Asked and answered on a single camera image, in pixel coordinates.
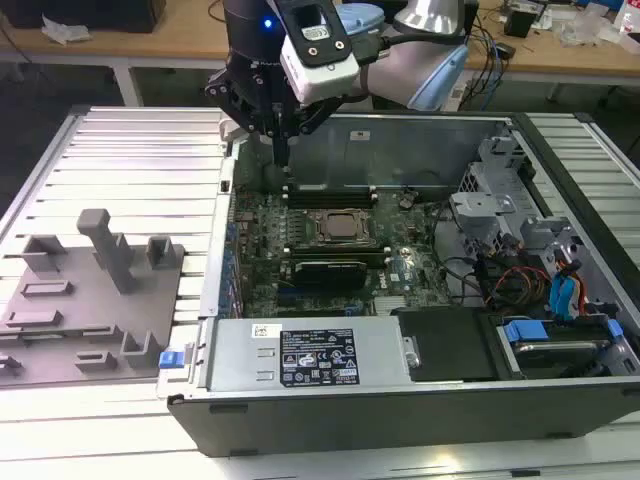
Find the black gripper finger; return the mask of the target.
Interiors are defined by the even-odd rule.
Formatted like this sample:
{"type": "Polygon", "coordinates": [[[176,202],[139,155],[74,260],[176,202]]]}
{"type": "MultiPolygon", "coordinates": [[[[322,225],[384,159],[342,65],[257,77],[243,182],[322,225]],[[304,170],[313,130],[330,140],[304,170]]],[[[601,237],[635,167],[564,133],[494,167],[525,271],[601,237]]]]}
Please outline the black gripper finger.
{"type": "Polygon", "coordinates": [[[307,106],[294,97],[284,101],[280,116],[280,164],[289,163],[290,142],[300,135],[313,133],[344,103],[342,97],[332,97],[307,106]]]}
{"type": "Polygon", "coordinates": [[[280,126],[264,71],[223,69],[210,77],[205,92],[239,127],[265,137],[271,144],[273,162],[281,163],[280,126]]]}

